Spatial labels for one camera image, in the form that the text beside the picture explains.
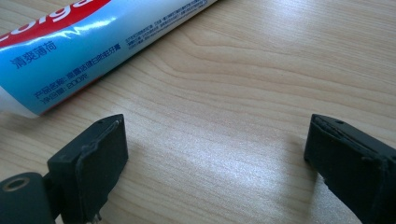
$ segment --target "black object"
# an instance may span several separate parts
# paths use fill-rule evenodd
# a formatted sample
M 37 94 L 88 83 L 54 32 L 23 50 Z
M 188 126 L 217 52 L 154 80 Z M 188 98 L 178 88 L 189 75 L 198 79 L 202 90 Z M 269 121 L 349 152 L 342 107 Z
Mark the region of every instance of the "black object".
M 0 223 L 96 222 L 128 160 L 123 115 L 96 121 L 48 161 L 49 173 L 0 183 Z
M 341 120 L 312 115 L 304 158 L 362 223 L 396 223 L 396 149 Z

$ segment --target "colgate logo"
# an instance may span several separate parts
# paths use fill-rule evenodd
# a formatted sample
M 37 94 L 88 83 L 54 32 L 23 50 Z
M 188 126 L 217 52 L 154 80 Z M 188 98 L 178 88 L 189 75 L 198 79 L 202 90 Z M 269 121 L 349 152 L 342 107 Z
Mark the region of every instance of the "colgate logo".
M 0 48 L 62 30 L 90 16 L 109 2 L 110 0 L 81 0 L 56 12 L 52 12 L 8 34 L 0 35 Z

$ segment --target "toothpaste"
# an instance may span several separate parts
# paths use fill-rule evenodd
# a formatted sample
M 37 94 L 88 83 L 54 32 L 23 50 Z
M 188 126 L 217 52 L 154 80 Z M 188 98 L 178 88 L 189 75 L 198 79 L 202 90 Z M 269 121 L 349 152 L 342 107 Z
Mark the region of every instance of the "toothpaste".
M 35 118 L 216 0 L 82 0 L 0 35 L 0 111 Z

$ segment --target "blue toothpaste tube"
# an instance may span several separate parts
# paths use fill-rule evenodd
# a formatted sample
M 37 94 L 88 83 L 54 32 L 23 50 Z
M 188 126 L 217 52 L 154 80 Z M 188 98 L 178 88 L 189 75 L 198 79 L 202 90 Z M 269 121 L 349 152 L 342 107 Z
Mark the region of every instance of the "blue toothpaste tube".
M 0 35 L 0 111 L 35 118 L 216 0 L 82 0 Z

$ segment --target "screw hole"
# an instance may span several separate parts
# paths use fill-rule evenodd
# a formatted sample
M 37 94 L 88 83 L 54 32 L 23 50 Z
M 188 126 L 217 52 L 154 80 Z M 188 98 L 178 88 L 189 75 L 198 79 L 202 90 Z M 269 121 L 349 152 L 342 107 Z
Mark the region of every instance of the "screw hole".
M 8 183 L 6 183 L 3 186 L 3 191 L 11 192 L 18 189 L 22 189 L 29 183 L 29 181 L 30 179 L 28 177 L 15 178 L 13 180 L 10 180 Z

